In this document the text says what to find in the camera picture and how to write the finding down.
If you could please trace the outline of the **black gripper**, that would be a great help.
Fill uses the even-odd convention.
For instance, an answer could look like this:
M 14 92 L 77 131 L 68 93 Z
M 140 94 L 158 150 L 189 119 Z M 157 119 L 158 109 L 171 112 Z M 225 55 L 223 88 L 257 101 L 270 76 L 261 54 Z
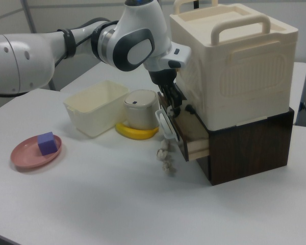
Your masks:
M 158 85 L 165 99 L 172 108 L 173 115 L 179 115 L 182 105 L 182 94 L 174 84 L 177 76 L 177 69 L 164 69 L 160 71 L 149 71 L 152 82 Z

